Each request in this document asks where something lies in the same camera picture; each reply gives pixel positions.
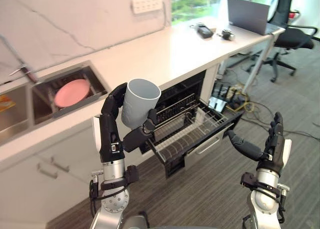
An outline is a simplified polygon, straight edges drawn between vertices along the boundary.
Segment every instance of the pink plate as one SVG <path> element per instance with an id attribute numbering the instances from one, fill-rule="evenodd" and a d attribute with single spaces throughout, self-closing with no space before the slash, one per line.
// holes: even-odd
<path id="1" fill-rule="evenodd" d="M 90 85 L 84 79 L 70 81 L 57 92 L 54 103 L 60 108 L 72 106 L 84 99 L 89 90 Z"/>

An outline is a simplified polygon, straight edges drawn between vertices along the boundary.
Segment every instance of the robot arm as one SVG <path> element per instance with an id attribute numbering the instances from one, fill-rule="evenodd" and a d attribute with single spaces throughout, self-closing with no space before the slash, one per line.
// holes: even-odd
<path id="1" fill-rule="evenodd" d="M 152 136 L 157 122 L 155 109 L 151 109 L 143 125 L 129 132 L 123 141 L 120 140 L 116 118 L 119 108 L 123 106 L 127 83 L 119 85 L 108 97 L 101 109 L 101 115 L 92 119 L 93 135 L 96 149 L 100 154 L 102 169 L 92 172 L 89 197 L 91 213 L 94 216 L 91 229 L 117 229 L 122 221 L 122 213 L 129 203 L 127 186 L 139 180 L 134 165 L 125 170 L 125 154 L 131 152 Z M 99 175 L 104 181 L 100 188 Z M 101 201 L 101 208 L 96 211 L 96 201 Z"/>
<path id="2" fill-rule="evenodd" d="M 291 150 L 291 140 L 283 136 L 283 118 L 279 112 L 275 114 L 274 121 L 270 125 L 264 151 L 238 137 L 232 130 L 227 132 L 237 151 L 258 162 L 256 176 L 246 172 L 241 177 L 241 184 L 252 191 L 247 202 L 255 229 L 280 229 L 279 223 L 285 221 L 284 204 L 290 189 L 278 183 Z"/>

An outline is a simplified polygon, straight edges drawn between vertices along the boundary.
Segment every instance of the sink faucet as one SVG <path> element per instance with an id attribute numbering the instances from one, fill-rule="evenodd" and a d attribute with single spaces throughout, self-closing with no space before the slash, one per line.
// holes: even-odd
<path id="1" fill-rule="evenodd" d="M 28 79 L 33 82 L 34 84 L 39 83 L 39 79 L 38 77 L 35 75 L 35 73 L 32 71 L 31 68 L 29 68 L 27 66 L 27 64 L 25 63 L 25 61 L 19 56 L 19 54 L 17 53 L 17 51 L 14 49 L 14 47 L 7 41 L 7 39 L 0 34 L 0 40 L 3 41 L 4 45 L 8 48 L 8 50 L 12 53 L 12 55 L 15 57 L 15 59 L 20 63 L 20 67 L 19 69 L 15 70 L 14 72 L 12 72 L 11 74 L 9 74 L 9 76 L 12 76 L 13 74 L 21 71 L 24 73 L 24 75 L 26 77 L 28 77 Z"/>

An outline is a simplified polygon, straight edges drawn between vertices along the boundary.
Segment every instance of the drawer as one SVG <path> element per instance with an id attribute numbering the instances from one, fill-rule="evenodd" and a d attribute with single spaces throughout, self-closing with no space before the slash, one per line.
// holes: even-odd
<path id="1" fill-rule="evenodd" d="M 159 123 L 147 144 L 169 177 L 219 146 L 225 131 L 233 129 L 242 114 L 227 118 L 192 93 L 157 112 Z"/>
<path id="2" fill-rule="evenodd" d="M 36 228 L 88 197 L 87 183 L 35 156 L 1 172 L 0 181 L 0 228 Z"/>
<path id="3" fill-rule="evenodd" d="M 35 156 L 57 170 L 66 172 L 85 183 L 92 179 L 91 171 L 100 169 L 100 155 L 96 150 L 90 121 L 69 129 L 68 135 L 42 149 Z"/>
<path id="4" fill-rule="evenodd" d="M 228 125 L 228 127 L 218 132 L 217 134 L 213 135 L 211 138 L 209 138 L 208 140 L 206 140 L 205 142 L 203 142 L 201 145 L 197 146 L 193 150 L 189 151 L 184 156 L 184 164 L 185 164 L 184 168 L 189 169 L 200 159 L 202 159 L 203 157 L 208 155 L 210 152 L 218 148 L 221 145 L 225 131 L 231 126 L 232 124 Z"/>

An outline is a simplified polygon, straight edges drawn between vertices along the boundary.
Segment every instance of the stainless steel sink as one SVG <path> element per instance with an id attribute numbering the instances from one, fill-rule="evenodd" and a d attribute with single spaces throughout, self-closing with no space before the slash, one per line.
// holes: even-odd
<path id="1" fill-rule="evenodd" d="M 28 114 L 27 85 L 15 88 L 5 94 L 15 102 L 15 105 L 0 112 L 0 144 L 27 130 L 32 124 L 32 119 Z"/>
<path id="2" fill-rule="evenodd" d="M 88 96 L 72 106 L 57 107 L 54 103 L 57 91 L 66 83 L 76 79 L 85 79 L 90 83 Z M 107 94 L 105 86 L 95 74 L 90 61 L 65 68 L 40 78 L 40 81 L 39 84 L 28 83 L 4 93 L 16 105 L 0 112 L 0 145 L 105 97 Z"/>

